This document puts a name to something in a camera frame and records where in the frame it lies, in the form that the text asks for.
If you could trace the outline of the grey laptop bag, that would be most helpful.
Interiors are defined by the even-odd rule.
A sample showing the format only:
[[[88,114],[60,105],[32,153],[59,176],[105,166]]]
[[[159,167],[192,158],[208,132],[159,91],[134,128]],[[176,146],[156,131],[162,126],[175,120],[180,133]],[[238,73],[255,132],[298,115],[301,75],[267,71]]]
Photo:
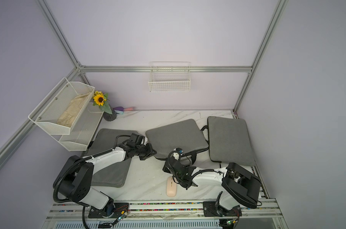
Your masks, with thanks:
[[[169,153],[181,148],[187,156],[208,150],[209,144],[193,119],[188,119],[163,127],[150,129],[145,133],[148,142],[157,152],[157,160],[166,160]]]
[[[89,150],[84,156],[92,156],[97,153],[114,148],[115,140],[122,143],[136,134],[135,130],[106,129],[99,130]],[[98,187],[121,188],[124,186],[130,168],[131,158],[123,159],[122,156],[102,156],[101,161],[94,165],[91,185]]]
[[[216,163],[256,165],[246,121],[210,116],[202,130],[208,130],[209,158]]]

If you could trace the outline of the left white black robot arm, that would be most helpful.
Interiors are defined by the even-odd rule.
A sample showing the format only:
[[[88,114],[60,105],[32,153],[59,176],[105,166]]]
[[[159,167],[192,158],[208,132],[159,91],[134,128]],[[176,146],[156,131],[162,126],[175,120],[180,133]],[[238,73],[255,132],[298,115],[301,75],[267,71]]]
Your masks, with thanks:
[[[53,184],[53,200],[56,203],[73,202],[96,210],[104,218],[114,215],[114,200],[91,187],[93,176],[102,169],[126,159],[138,156],[146,160],[157,154],[145,136],[132,133],[118,135],[111,149],[91,156],[71,156]]]

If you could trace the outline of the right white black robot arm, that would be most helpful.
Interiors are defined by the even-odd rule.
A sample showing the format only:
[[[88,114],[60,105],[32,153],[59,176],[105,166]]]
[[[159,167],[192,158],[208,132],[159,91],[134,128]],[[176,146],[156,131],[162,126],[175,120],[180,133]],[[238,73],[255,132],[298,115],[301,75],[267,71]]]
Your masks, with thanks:
[[[218,194],[217,208],[232,210],[243,205],[256,209],[262,204],[258,200],[261,180],[236,163],[229,163],[225,168],[202,169],[194,166],[183,165],[171,156],[165,161],[162,169],[173,176],[173,180],[182,188],[214,186],[224,190]]]

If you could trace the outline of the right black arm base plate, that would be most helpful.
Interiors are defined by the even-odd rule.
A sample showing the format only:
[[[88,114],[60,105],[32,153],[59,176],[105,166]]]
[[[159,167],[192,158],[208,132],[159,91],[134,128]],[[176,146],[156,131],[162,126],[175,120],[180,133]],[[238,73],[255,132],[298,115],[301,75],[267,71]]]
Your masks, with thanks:
[[[214,201],[204,201],[203,214],[205,217],[241,217],[240,206],[235,206],[231,210],[221,207]]]

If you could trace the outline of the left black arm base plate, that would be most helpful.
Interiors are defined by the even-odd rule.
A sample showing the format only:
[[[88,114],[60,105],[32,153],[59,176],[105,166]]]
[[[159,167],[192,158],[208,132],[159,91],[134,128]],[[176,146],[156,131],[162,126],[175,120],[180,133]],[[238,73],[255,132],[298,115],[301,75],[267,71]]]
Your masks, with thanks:
[[[101,219],[101,218],[112,218],[112,219],[117,219],[122,215],[122,212],[128,212],[129,210],[129,203],[127,202],[115,202],[114,203],[114,208],[110,213],[107,213],[107,210],[99,210],[95,207],[91,207],[88,218],[89,219]]]

